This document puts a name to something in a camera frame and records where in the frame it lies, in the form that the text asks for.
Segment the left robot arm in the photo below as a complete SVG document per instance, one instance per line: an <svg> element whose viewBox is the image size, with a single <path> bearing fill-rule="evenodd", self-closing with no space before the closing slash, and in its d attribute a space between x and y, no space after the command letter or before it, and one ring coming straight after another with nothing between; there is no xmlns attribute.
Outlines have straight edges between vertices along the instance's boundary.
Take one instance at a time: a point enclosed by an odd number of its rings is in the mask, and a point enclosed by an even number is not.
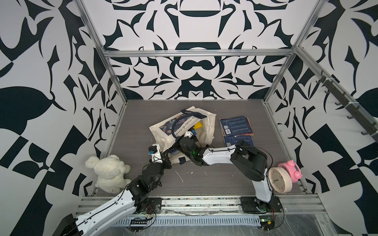
<svg viewBox="0 0 378 236"><path fill-rule="evenodd" d="M142 174L131 181L116 197L100 207L78 217L66 216L53 233L54 236L98 236L118 220L144 211L152 190L161 186L165 169L172 165L167 152L152 153L151 163Z"/></svg>

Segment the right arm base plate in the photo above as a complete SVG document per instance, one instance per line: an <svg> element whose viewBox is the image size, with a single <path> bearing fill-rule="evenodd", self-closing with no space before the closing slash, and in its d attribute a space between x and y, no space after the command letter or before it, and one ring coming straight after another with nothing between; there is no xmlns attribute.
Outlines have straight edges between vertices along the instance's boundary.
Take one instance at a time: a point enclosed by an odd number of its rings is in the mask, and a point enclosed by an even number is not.
<svg viewBox="0 0 378 236"><path fill-rule="evenodd" d="M240 197L240 201L244 213L266 214L283 212L280 199L275 195L272 195L269 202L258 200L257 197Z"/></svg>

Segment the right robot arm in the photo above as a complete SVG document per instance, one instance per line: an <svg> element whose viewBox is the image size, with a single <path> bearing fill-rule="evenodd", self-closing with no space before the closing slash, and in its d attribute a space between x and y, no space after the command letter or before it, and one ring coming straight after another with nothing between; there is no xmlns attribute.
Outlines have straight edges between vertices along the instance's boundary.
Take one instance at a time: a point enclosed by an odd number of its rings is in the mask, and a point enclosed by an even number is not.
<svg viewBox="0 0 378 236"><path fill-rule="evenodd" d="M180 151L198 166L233 164L252 181L258 201L266 204L271 201L273 193L266 178L267 156L255 146L239 141L225 148L201 147L196 144L194 137L181 137L172 148Z"/></svg>

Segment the cream canvas tote bag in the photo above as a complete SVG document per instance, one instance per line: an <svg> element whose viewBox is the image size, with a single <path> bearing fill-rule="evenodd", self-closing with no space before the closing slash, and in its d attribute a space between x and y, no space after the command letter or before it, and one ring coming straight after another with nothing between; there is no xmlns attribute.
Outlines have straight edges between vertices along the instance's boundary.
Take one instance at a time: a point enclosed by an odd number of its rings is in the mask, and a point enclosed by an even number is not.
<svg viewBox="0 0 378 236"><path fill-rule="evenodd" d="M159 144L160 152L168 152L171 164L182 165L191 160L178 150L172 148L176 140L183 137L185 132L194 130L193 126L197 122L201 122L203 127L195 130L198 139L196 143L201 147L209 146L214 138L215 121L216 114L192 106L189 109L181 110L178 114L162 122L150 126L149 130L155 138L155 144Z"/></svg>

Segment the blue classics book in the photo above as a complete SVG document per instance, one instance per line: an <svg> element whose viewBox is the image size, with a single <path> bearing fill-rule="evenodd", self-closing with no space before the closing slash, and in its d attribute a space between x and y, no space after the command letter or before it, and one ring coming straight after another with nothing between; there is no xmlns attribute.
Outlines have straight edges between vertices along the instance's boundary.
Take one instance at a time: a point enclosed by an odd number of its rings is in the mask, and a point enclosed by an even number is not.
<svg viewBox="0 0 378 236"><path fill-rule="evenodd" d="M220 119L221 132L224 137L253 136L249 119L245 116Z"/></svg>
<svg viewBox="0 0 378 236"><path fill-rule="evenodd" d="M246 136L244 136L244 135L241 135L241 136L227 136L227 137L223 138L223 141L224 141L224 145L226 147L230 147L232 145L236 145L239 141L244 141L244 142L248 143L248 145L250 145L250 146L254 145L252 137L250 135L246 135Z"/></svg>

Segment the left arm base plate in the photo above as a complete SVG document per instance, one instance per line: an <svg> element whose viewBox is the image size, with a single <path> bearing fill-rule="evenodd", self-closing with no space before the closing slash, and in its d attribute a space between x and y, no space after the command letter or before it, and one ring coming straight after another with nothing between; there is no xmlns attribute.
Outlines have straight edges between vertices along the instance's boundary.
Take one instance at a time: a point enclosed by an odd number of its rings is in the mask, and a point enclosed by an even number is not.
<svg viewBox="0 0 378 236"><path fill-rule="evenodd" d="M146 198L137 203L135 213L146 212L147 214L159 213L162 206L162 198L152 197Z"/></svg>

